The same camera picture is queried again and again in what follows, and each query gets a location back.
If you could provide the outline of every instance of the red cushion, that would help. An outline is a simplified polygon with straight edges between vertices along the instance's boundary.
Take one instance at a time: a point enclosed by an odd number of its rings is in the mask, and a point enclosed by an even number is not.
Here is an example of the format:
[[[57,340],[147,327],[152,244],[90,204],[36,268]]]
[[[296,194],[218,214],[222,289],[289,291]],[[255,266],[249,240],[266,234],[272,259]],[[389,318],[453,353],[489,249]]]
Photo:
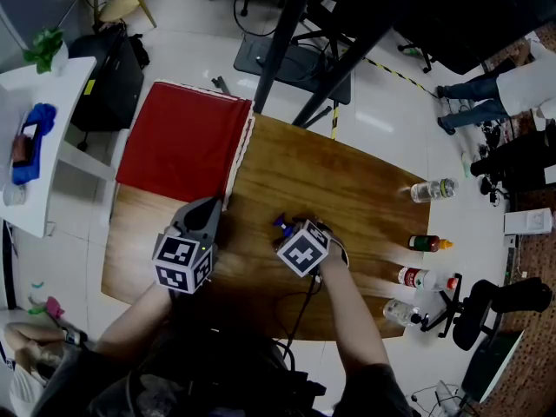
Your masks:
[[[116,180],[179,201],[223,198],[250,107],[244,99],[156,82]]]

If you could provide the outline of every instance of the metal frame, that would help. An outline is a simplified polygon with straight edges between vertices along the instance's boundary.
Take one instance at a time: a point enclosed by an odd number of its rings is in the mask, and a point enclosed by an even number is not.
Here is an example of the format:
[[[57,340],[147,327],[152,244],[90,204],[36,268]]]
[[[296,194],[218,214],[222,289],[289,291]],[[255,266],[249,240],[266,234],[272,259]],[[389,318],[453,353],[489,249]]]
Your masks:
[[[268,94],[286,54],[295,27],[308,0],[287,0],[262,69],[261,79],[255,92],[255,113],[261,113]],[[371,13],[366,18],[367,30],[357,37],[334,67],[322,78],[321,84],[301,109],[293,125],[303,127],[315,111],[328,99],[334,90],[346,79],[357,64],[377,44],[384,34],[413,7],[414,0],[387,0],[380,13]]]

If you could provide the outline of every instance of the blue object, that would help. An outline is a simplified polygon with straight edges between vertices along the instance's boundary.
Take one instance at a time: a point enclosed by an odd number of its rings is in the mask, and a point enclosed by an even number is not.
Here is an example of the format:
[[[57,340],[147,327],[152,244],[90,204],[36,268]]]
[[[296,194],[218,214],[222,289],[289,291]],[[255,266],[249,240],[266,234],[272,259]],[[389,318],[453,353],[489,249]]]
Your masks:
[[[286,223],[286,214],[282,213],[278,216],[275,221],[272,223],[273,226],[280,227],[282,229],[282,233],[286,238],[289,238],[294,233],[294,225],[290,225]]]
[[[54,127],[54,118],[56,117],[56,108],[48,103],[38,103],[33,107],[27,120],[23,125],[37,124],[37,138],[35,140],[33,157],[30,165],[25,167],[14,167],[12,172],[12,181],[16,185],[23,185],[34,179],[38,179],[41,170],[41,143],[43,143],[43,136],[46,136]]]

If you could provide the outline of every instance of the white bottle with red cap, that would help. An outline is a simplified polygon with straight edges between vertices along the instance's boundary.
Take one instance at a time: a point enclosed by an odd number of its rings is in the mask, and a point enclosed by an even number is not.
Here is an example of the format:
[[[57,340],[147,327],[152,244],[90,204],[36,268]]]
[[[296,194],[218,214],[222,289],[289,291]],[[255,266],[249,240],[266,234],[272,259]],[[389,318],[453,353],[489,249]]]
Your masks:
[[[403,268],[398,274],[400,284],[410,288],[430,290],[440,292],[441,290],[451,290],[458,286],[458,279],[452,276],[439,274],[432,270],[422,268]]]

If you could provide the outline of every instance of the wooden table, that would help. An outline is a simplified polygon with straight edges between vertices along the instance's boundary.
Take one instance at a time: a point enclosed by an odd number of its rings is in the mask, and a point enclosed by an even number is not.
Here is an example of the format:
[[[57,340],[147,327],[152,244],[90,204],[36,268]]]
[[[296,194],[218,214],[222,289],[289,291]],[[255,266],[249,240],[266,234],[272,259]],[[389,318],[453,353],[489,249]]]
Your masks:
[[[386,321],[388,292],[376,278],[394,279],[399,266],[386,261],[407,247],[413,234],[427,232],[429,204],[416,204],[408,190],[421,179],[394,165],[326,137],[265,116],[255,128],[235,180],[216,241],[219,260],[211,283],[193,295],[196,318],[217,326],[255,329],[285,337],[273,316],[275,300],[308,290],[278,259],[272,226],[282,212],[318,215],[344,241],[351,271],[383,338],[403,334]],[[133,302],[155,279],[150,266],[156,235],[182,202],[121,186],[116,198],[103,270],[102,291]],[[280,301],[277,314],[291,329],[304,295]],[[314,296],[296,338],[334,340],[326,288]]]

